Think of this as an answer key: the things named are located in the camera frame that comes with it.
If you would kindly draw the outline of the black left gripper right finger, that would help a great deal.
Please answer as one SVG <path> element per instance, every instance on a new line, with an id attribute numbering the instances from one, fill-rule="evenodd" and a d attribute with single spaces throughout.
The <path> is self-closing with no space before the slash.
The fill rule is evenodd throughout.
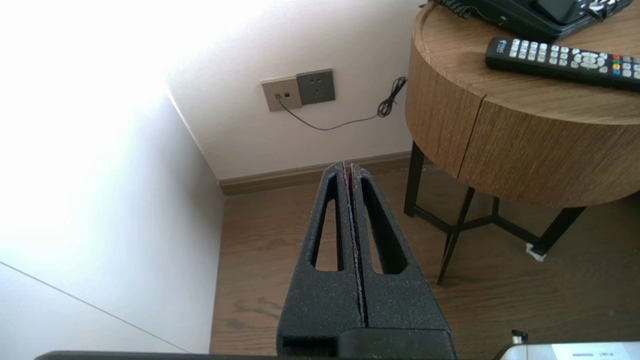
<path id="1" fill-rule="evenodd" d="M 446 321 L 374 177 L 350 166 L 350 203 L 365 325 L 448 332 Z"/>

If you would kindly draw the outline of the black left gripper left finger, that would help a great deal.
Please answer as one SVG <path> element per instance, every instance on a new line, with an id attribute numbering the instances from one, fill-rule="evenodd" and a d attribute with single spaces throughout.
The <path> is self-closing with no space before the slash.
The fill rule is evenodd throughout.
<path id="1" fill-rule="evenodd" d="M 317 259 L 329 203 L 336 219 L 336 271 L 320 271 Z M 340 335 L 363 326 L 345 162 L 322 173 L 307 231 L 292 273 L 276 331 L 283 357 L 336 357 Z"/>

